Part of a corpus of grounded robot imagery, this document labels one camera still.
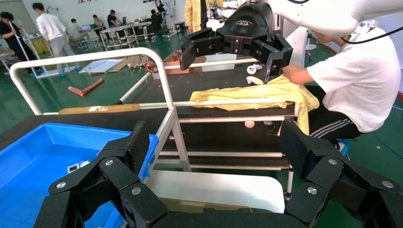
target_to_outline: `yellow shirt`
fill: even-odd
[[[185,20],[186,25],[191,26],[193,32],[200,31],[202,28],[201,24],[201,9],[200,9],[200,1],[201,0],[186,0],[185,4]],[[224,0],[205,0],[207,11],[210,11],[214,3],[219,7],[222,7]]]

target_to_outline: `man in white t-shirt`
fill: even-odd
[[[354,42],[385,34],[371,28]],[[400,85],[400,64],[392,40],[379,38],[362,44],[347,44],[341,38],[316,32],[322,43],[335,42],[335,56],[308,68],[289,65],[283,72],[296,84],[306,86],[320,101],[309,112],[310,136],[329,140],[351,139],[377,130],[388,117]]]
[[[65,37],[66,27],[59,18],[46,13],[43,4],[40,2],[33,3],[32,8],[39,14],[37,18],[39,31],[43,38],[49,42],[55,57],[62,57],[65,54],[68,56],[75,55]],[[80,64],[76,62],[75,65],[76,71],[80,71]],[[66,77],[62,64],[58,64],[58,73],[60,77]]]

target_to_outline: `person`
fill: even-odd
[[[100,39],[102,39],[101,34],[100,34],[99,32],[100,32],[101,30],[106,29],[105,24],[104,24],[104,21],[103,21],[102,19],[100,19],[100,18],[99,18],[97,15],[95,15],[95,14],[92,15],[92,17],[94,18],[94,24],[95,24],[98,28],[101,28],[101,29],[95,30],[95,33],[96,33],[97,36],[99,36]],[[109,34],[108,34],[108,33],[105,33],[105,35],[106,35],[106,38],[108,39],[108,41],[111,41],[111,38],[110,38]]]
[[[364,41],[382,34],[382,29],[370,28],[353,39]],[[400,64],[389,37],[347,44],[339,37],[316,35],[322,43],[335,42],[341,51],[307,68],[290,64],[282,69],[293,83],[318,84],[306,86],[320,101],[319,108],[308,114],[310,136],[339,148],[337,139],[355,138],[384,124],[399,91]],[[352,36],[344,39],[351,42]]]
[[[74,41],[81,41],[84,37],[87,38],[88,45],[91,45],[91,37],[88,34],[88,31],[83,30],[81,26],[77,23],[76,19],[71,19],[71,25],[69,28],[69,35],[72,37]]]
[[[17,57],[21,61],[36,60],[37,57],[34,55],[34,53],[28,47],[28,45],[23,41],[23,39],[20,35],[23,27],[21,26],[21,28],[18,28],[14,23],[11,23],[12,24],[12,27],[11,27],[9,24],[9,22],[14,20],[14,15],[12,15],[9,12],[1,12],[0,18],[1,18],[0,35],[7,42],[10,49],[14,51],[14,53],[17,55]],[[28,60],[25,57],[24,51],[22,50],[21,46],[19,45],[17,38],[15,37],[16,34],[19,37],[19,41],[21,42],[21,45],[24,47],[25,53],[28,56]],[[43,70],[40,67],[35,67],[34,69],[35,69],[37,75],[40,75],[43,73]],[[27,71],[31,75],[31,77],[35,78],[35,74],[32,71],[32,68],[27,68]]]
[[[190,32],[197,32],[206,28],[208,21],[207,11],[210,11],[214,4],[222,7],[224,0],[186,0],[185,21]]]
[[[156,12],[155,10],[151,10],[151,26],[153,27],[153,32],[155,33],[156,38],[167,38],[167,36],[163,33],[161,24],[163,23],[163,18],[161,16],[161,12]]]
[[[43,38],[49,42],[54,56],[62,57],[64,55],[63,52],[68,56],[75,55],[65,37],[66,27],[62,24],[59,18],[46,13],[43,4],[40,2],[33,3],[32,8],[39,14],[39,17],[37,18],[39,31]],[[76,71],[80,71],[80,64],[76,62],[75,65]],[[58,64],[58,73],[60,77],[66,77],[62,64]]]
[[[108,15],[108,25],[110,28],[119,27],[122,25],[122,22],[116,18],[116,12],[113,9],[111,9],[111,13]],[[125,32],[122,30],[118,31],[117,33],[120,38],[125,36]]]

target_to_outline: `white metal frame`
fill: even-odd
[[[102,53],[90,53],[90,54],[83,54],[83,55],[76,55],[76,56],[68,56],[68,57],[59,57],[59,58],[52,58],[52,59],[43,59],[43,60],[35,60],[35,61],[28,61],[28,62],[19,62],[11,66],[10,68],[10,76],[13,80],[14,84],[17,86],[17,89],[21,92],[24,99],[27,101],[28,105],[32,109],[35,115],[42,115],[42,114],[50,114],[50,113],[42,113],[36,103],[34,102],[33,98],[27,91],[24,84],[21,82],[19,76],[17,75],[17,70],[21,68],[27,67],[39,67],[39,66],[48,66],[53,64],[63,64],[63,63],[74,63],[74,62],[82,62],[82,61],[89,61],[89,60],[100,60],[105,58],[119,58],[119,57],[127,57],[127,56],[135,56],[135,55],[148,55],[151,57],[158,68],[158,72],[160,75],[161,85],[163,88],[164,97],[166,103],[154,103],[154,104],[140,104],[140,107],[143,108],[168,108],[168,112],[166,113],[163,122],[161,123],[156,135],[159,137],[160,142],[157,145],[155,150],[155,162],[151,166],[151,169],[155,166],[158,156],[161,153],[161,150],[169,138],[169,134],[172,130],[173,132],[173,139],[175,140],[180,159],[179,160],[172,160],[172,161],[159,161],[159,166],[164,167],[180,167],[183,168],[184,171],[191,171],[191,168],[223,168],[223,169],[256,169],[256,170],[284,170],[289,167],[230,167],[230,166],[208,166],[208,165],[190,165],[188,153],[186,151],[186,147],[183,140],[182,130],[180,127],[180,123],[205,123],[205,122],[244,122],[244,121],[282,121],[285,119],[284,116],[251,116],[251,117],[227,117],[227,118],[193,118],[193,119],[179,119],[178,114],[176,111],[176,107],[178,106],[202,106],[202,105],[227,105],[227,104],[256,104],[256,103],[270,103],[270,102],[286,102],[281,101],[278,99],[271,99],[271,98],[255,98],[255,99],[239,99],[239,100],[221,100],[221,101],[203,101],[203,102],[173,102],[170,86],[168,84],[167,74],[165,69],[170,68],[179,68],[179,66],[167,66],[163,65],[163,61],[160,56],[155,53],[154,51],[138,47],[138,48],[130,48],[130,49],[122,49],[122,50],[114,50],[114,51],[107,51]],[[223,61],[221,64],[234,64],[234,63],[245,63],[245,62],[256,62],[255,59],[242,59],[236,60],[234,62],[231,61]],[[192,64],[191,67],[200,67],[200,66],[211,66],[217,65],[216,63],[201,63],[201,64]],[[127,97],[143,82],[149,77],[150,73],[147,73],[143,76],[142,79],[138,83],[136,83],[122,98],[121,100],[124,101]],[[296,105],[296,109],[294,114],[298,114],[299,107]],[[279,157],[281,153],[265,153],[266,157]],[[236,154],[227,154],[227,156],[235,156]],[[290,193],[292,184],[292,169],[289,169],[289,181],[287,186],[287,192]]]

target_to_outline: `yellow cloth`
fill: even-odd
[[[207,11],[211,10],[214,2],[217,3],[219,7],[222,7],[224,0],[205,0]],[[200,0],[186,0],[185,4],[185,20],[186,25],[193,28],[193,32],[200,31],[202,28],[201,24],[201,9]]]
[[[35,50],[40,55],[44,52],[49,52],[48,48],[46,47],[45,41],[43,39],[35,40],[32,42],[35,47]]]
[[[267,85],[255,85],[250,87],[236,87],[225,89],[209,89],[192,93],[190,101],[215,101],[248,98],[276,98],[283,101],[294,102],[299,105],[298,127],[305,134],[309,135],[308,112],[319,107],[318,99],[313,96],[303,85],[290,82],[281,75],[271,80]],[[269,104],[226,104],[226,105],[205,105],[197,106],[204,108],[222,108],[228,111],[245,110],[255,108],[282,107],[290,103],[269,103]]]

